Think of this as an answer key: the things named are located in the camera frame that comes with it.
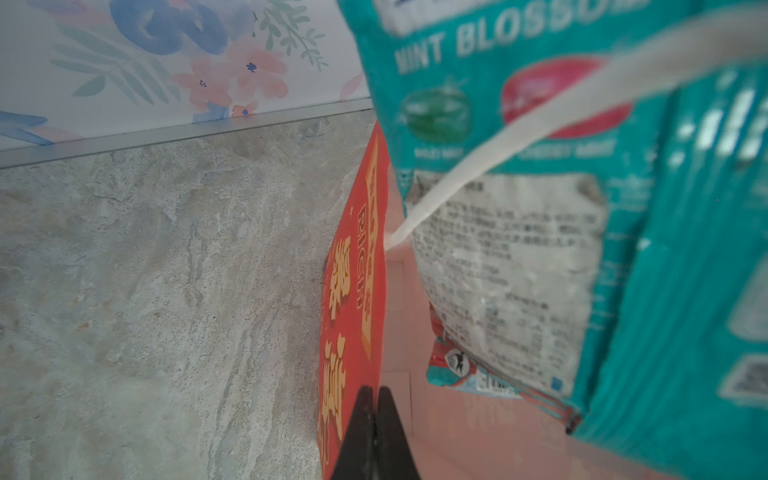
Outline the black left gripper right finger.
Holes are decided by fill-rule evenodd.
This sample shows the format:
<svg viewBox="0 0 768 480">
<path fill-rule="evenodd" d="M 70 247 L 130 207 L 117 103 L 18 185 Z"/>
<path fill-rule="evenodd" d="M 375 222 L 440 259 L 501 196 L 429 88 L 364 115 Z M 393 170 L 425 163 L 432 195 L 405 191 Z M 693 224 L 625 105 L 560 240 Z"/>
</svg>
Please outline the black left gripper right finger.
<svg viewBox="0 0 768 480">
<path fill-rule="evenodd" d="M 392 391 L 381 387 L 376 410 L 374 476 L 380 480 L 420 480 Z"/>
</svg>

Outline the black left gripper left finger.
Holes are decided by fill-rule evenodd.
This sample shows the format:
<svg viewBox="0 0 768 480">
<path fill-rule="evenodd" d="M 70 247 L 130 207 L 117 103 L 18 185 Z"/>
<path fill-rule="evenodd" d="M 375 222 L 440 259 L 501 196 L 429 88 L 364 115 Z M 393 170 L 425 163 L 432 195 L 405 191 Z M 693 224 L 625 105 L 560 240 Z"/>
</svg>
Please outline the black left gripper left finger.
<svg viewBox="0 0 768 480">
<path fill-rule="evenodd" d="M 373 389 L 370 386 L 363 386 L 358 391 L 331 479 L 372 479 L 375 436 L 376 424 Z"/>
</svg>

